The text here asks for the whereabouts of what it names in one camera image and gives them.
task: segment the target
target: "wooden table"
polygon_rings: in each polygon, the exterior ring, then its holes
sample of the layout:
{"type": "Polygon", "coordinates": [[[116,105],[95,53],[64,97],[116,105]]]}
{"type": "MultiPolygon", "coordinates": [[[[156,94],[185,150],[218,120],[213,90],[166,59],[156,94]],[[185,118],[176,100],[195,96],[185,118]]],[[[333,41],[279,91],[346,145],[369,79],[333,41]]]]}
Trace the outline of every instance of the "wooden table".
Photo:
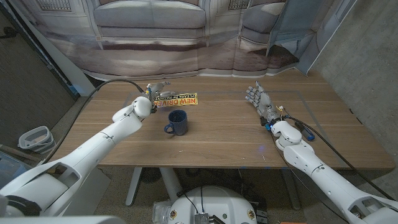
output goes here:
{"type": "MultiPolygon", "coordinates": [[[[392,169],[395,164],[369,131],[351,114],[340,97],[317,73],[306,78],[289,70],[258,79],[188,77],[170,79],[165,90],[198,93],[198,105],[158,108],[143,127],[119,143],[101,165],[138,167],[218,167],[280,169],[287,165],[275,149],[259,115],[244,99],[248,86],[258,80],[275,105],[315,127],[352,165],[359,169],[392,169]],[[164,133],[168,114],[183,109],[188,133],[164,133]]],[[[138,81],[142,87],[148,82],[138,81]]],[[[112,123],[112,115],[137,97],[129,83],[110,83],[91,100],[76,120],[52,160],[66,156],[92,135],[112,123]]],[[[311,142],[316,155],[329,166],[345,169],[337,155],[318,137],[311,142]]]]}

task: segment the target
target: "black cable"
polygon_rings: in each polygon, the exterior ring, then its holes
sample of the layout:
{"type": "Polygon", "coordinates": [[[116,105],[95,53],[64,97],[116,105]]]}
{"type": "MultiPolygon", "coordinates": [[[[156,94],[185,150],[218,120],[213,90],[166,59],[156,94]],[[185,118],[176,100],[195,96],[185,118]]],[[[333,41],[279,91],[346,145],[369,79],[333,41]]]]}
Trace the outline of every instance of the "black cable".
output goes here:
{"type": "Polygon", "coordinates": [[[195,210],[197,211],[197,214],[199,214],[197,207],[195,206],[195,204],[188,198],[188,196],[186,194],[184,194],[185,197],[192,203],[192,205],[195,207],[195,210]]]}
{"type": "Polygon", "coordinates": [[[201,198],[201,212],[205,212],[205,209],[203,208],[203,194],[201,191],[201,186],[200,186],[200,198],[201,198]]]}
{"type": "Polygon", "coordinates": [[[56,153],[56,151],[58,150],[58,148],[61,146],[63,140],[65,140],[66,136],[68,135],[69,131],[71,130],[71,128],[72,128],[73,124],[75,123],[77,117],[79,117],[81,111],[82,111],[83,108],[86,106],[87,102],[89,102],[89,100],[90,100],[91,97],[94,95],[94,93],[96,93],[98,90],[100,90],[100,88],[101,88],[102,86],[104,86],[104,85],[106,85],[106,84],[108,84],[108,83],[110,83],[110,82],[128,82],[128,83],[131,83],[131,84],[133,84],[134,86],[136,86],[137,89],[138,89],[141,93],[144,93],[144,90],[142,90],[142,88],[141,88],[139,85],[137,85],[136,83],[134,83],[133,81],[130,81],[130,80],[123,80],[123,79],[108,80],[108,81],[106,81],[106,82],[100,84],[99,86],[97,86],[97,88],[95,88],[95,90],[93,90],[93,91],[87,96],[86,101],[85,101],[85,102],[83,103],[83,105],[80,107],[79,112],[77,112],[77,114],[76,114],[76,116],[74,117],[74,119],[73,119],[71,125],[69,126],[69,128],[68,128],[68,130],[67,130],[67,132],[62,136],[62,138],[61,138],[61,140],[58,142],[57,146],[55,146],[55,149],[53,149],[53,150],[50,152],[50,154],[45,158],[43,164],[47,163],[47,162],[51,159],[51,157],[56,153]]]}
{"type": "Polygon", "coordinates": [[[294,176],[296,176],[296,178],[298,178],[298,180],[301,182],[301,184],[316,198],[318,199],[324,206],[326,206],[327,209],[329,209],[331,212],[333,212],[335,215],[337,215],[339,218],[341,218],[344,222],[349,223],[345,218],[343,218],[341,215],[337,214],[333,209],[331,209],[325,202],[323,202],[318,196],[315,195],[315,193],[313,193],[305,184],[304,182],[297,176],[297,174],[293,171],[293,169],[289,166],[289,163],[285,160],[285,157],[279,152],[279,149],[276,146],[275,143],[275,139],[274,136],[272,135],[272,133],[269,133],[271,135],[272,141],[274,142],[276,151],[278,152],[278,154],[280,155],[280,157],[285,161],[287,167],[290,169],[290,171],[294,174],[294,176]]]}
{"type": "Polygon", "coordinates": [[[370,184],[372,187],[374,187],[378,192],[382,193],[386,198],[390,200],[395,200],[393,197],[391,197],[389,194],[387,194],[385,191],[383,191],[381,188],[379,188],[376,184],[374,184],[371,180],[369,180],[367,177],[365,177],[362,173],[360,173],[357,168],[355,168],[352,164],[350,164],[321,134],[318,133],[317,130],[313,129],[311,126],[307,125],[303,121],[293,118],[291,116],[286,116],[285,118],[287,119],[292,119],[294,121],[297,121],[301,123],[302,125],[306,126],[307,128],[311,129],[317,136],[319,136],[325,143],[328,145],[333,152],[337,154],[340,159],[342,159],[351,169],[353,169],[359,176],[361,176],[368,184],[370,184]]]}

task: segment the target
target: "blue mug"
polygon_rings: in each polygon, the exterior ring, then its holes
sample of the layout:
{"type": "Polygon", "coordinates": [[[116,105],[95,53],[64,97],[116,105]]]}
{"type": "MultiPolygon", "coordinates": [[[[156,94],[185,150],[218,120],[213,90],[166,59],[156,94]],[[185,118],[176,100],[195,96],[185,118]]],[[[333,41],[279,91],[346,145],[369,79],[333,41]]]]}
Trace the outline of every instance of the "blue mug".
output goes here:
{"type": "Polygon", "coordinates": [[[169,114],[170,124],[164,127],[164,131],[169,134],[183,135],[188,131],[188,117],[187,113],[183,110],[173,110],[169,114]]]}

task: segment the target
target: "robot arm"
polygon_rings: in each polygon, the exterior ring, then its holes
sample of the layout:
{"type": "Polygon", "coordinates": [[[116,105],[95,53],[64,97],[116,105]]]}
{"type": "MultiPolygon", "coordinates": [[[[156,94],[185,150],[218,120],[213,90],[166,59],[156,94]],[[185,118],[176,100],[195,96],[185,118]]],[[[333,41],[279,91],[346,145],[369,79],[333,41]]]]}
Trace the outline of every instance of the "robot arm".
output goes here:
{"type": "Polygon", "coordinates": [[[69,155],[28,170],[3,187],[0,195],[8,199],[5,216],[61,215],[98,163],[117,143],[138,131],[142,126],[141,121],[156,111],[154,99],[161,94],[172,94],[160,93],[169,84],[148,85],[145,94],[114,114],[113,124],[69,155]]]}
{"type": "Polygon", "coordinates": [[[300,131],[277,116],[268,94],[258,82],[256,85],[258,90],[250,86],[246,99],[257,108],[262,124],[269,127],[274,136],[279,137],[275,143],[290,165],[306,173],[350,223],[396,223],[398,202],[359,190],[327,166],[302,139],[300,131]]]}

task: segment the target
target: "yellow sign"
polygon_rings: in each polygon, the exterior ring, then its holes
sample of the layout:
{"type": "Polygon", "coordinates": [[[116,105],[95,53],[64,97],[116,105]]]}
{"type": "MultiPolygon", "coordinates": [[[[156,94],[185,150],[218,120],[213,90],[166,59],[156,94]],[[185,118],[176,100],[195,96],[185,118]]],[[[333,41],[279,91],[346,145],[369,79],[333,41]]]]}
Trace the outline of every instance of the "yellow sign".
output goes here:
{"type": "Polygon", "coordinates": [[[169,96],[166,98],[157,97],[154,101],[158,107],[165,106],[183,106],[183,105],[197,105],[198,94],[197,93],[183,93],[175,96],[169,96]]]}

